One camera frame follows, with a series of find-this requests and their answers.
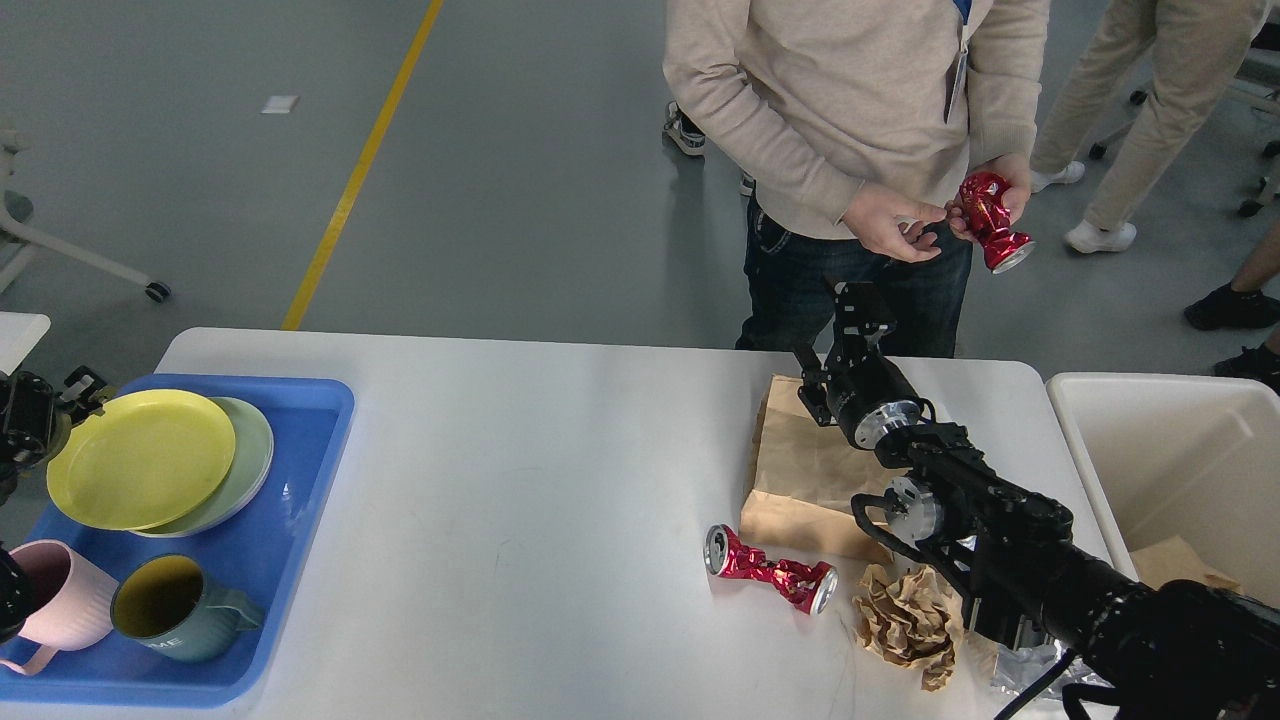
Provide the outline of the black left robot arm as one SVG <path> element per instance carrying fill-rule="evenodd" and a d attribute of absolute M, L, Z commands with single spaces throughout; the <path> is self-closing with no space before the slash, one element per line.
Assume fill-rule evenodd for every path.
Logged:
<path fill-rule="evenodd" d="M 114 391 L 99 373 L 78 366 L 56 389 L 40 375 L 15 370 L 1 378 L 1 501 L 6 502 L 23 474 L 56 457 L 74 427 L 100 415 Z M 3 551 L 3 641 L 15 637 L 35 612 L 32 582 L 15 555 Z"/>

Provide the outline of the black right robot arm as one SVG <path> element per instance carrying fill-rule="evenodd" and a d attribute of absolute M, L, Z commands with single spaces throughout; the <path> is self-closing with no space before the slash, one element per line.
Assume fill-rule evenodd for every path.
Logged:
<path fill-rule="evenodd" d="M 905 478 L 855 495 L 858 525 L 886 548 L 937 570 L 963 597 L 975 632 L 1011 650 L 1046 634 L 1062 657 L 1002 712 L 1009 719 L 1075 660 L 1102 679 L 1061 691 L 1071 719 L 1107 705 L 1119 719 L 1275 719 L 1277 610 L 1230 591 L 1179 579 L 1158 589 L 1125 577 L 1073 542 L 1059 501 L 1000 478 L 966 429 L 932 418 L 879 350 L 895 319 L 869 282 L 827 278 L 835 340 L 824 361 L 809 345 L 799 398 Z"/>

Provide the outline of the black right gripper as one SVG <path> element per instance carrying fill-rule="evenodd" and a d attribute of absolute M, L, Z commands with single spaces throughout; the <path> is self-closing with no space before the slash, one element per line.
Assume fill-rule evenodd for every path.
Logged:
<path fill-rule="evenodd" d="M 826 275 L 835 301 L 833 342 L 822 360 L 810 345 L 796 345 L 801 369 L 797 396 L 819 427 L 837 425 L 854 447 L 876 447 L 890 432 L 915 425 L 923 400 L 881 351 L 897 328 L 878 287 L 869 281 Z"/>

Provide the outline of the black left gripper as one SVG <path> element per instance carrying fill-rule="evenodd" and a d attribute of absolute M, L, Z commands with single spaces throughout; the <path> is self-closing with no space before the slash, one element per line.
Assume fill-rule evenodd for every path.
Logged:
<path fill-rule="evenodd" d="M 14 480 L 59 454 L 70 434 L 70 413 L 100 413 L 118 388 L 86 365 L 64 379 L 64 391 L 18 370 L 3 378 L 1 475 Z"/>

